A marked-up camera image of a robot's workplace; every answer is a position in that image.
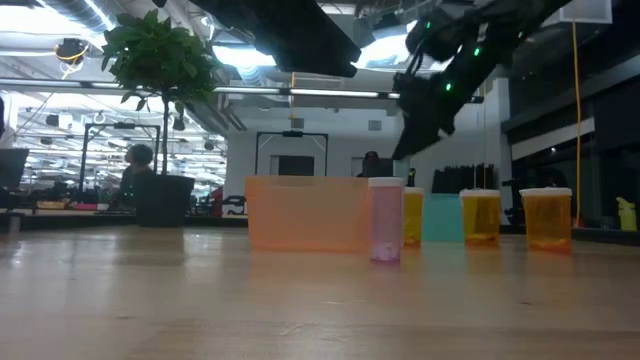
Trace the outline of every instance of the monitor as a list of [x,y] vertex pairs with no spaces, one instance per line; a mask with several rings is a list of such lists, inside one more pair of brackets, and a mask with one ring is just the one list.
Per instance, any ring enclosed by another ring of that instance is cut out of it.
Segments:
[[0,186],[17,188],[29,156],[28,149],[0,149]]

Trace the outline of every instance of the orange translucent box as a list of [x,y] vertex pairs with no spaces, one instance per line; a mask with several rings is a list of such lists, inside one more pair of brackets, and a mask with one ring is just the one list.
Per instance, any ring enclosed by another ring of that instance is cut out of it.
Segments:
[[248,176],[252,249],[366,252],[366,178]]

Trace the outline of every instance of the teal translucent box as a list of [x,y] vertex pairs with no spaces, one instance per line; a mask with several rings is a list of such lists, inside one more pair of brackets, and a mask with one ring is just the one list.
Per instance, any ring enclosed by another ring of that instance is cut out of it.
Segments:
[[422,217],[422,241],[464,242],[459,195],[426,196]]

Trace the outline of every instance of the yellow cable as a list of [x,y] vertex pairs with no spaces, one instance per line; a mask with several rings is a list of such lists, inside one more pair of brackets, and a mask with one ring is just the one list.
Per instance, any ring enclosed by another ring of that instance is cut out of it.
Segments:
[[[293,89],[294,87],[296,87],[296,73],[292,72],[291,73],[291,88]],[[293,95],[291,95],[291,114],[289,114],[289,119],[293,120],[295,118],[295,115],[293,115],[293,104],[295,103],[295,97]]]
[[73,68],[73,65],[76,64],[76,61],[78,61],[78,58],[73,59],[73,62],[71,63],[67,71],[65,71],[64,75],[62,75],[62,80],[65,80],[67,76],[69,76],[69,74],[73,72],[72,68]]
[[576,137],[576,141],[577,141],[577,155],[576,155],[576,164],[577,164],[577,175],[576,175],[576,180],[577,180],[577,184],[576,184],[576,222],[577,224],[580,224],[580,210],[581,210],[581,179],[580,179],[580,170],[581,170],[581,155],[582,155],[582,143],[581,143],[581,135],[582,135],[582,129],[581,129],[581,125],[582,125],[582,99],[580,98],[580,68],[579,68],[579,62],[578,62],[578,36],[577,36],[577,30],[576,30],[576,22],[575,20],[572,23],[571,26],[571,30],[572,30],[572,37],[573,37],[573,72],[574,72],[574,77],[575,77],[575,87],[576,87],[576,113],[577,113],[577,117],[578,117],[578,123],[577,123],[577,128],[578,128],[578,136]]
[[84,50],[82,50],[80,53],[72,55],[72,56],[67,56],[67,57],[63,57],[63,56],[58,56],[58,46],[56,46],[55,48],[53,48],[53,51],[56,54],[56,57],[60,60],[75,60],[77,58],[79,58],[80,56],[84,55],[87,53],[87,50],[89,50],[89,45],[84,47]]
[[[482,96],[484,97],[483,101],[486,101],[487,100],[487,81],[486,80],[482,86]],[[482,188],[486,189],[487,188],[487,107],[483,106],[482,108],[484,111],[484,114],[482,116],[482,122],[484,124],[484,133],[482,135],[484,138],[484,140],[482,141],[482,144],[484,146],[484,164],[482,165],[482,170],[484,172],[483,174],[484,180],[482,181]]]

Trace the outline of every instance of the desk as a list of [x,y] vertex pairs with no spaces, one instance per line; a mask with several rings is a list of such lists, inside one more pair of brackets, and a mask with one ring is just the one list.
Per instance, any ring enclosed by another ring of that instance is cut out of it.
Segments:
[[255,252],[247,229],[0,237],[3,360],[637,359],[640,249]]

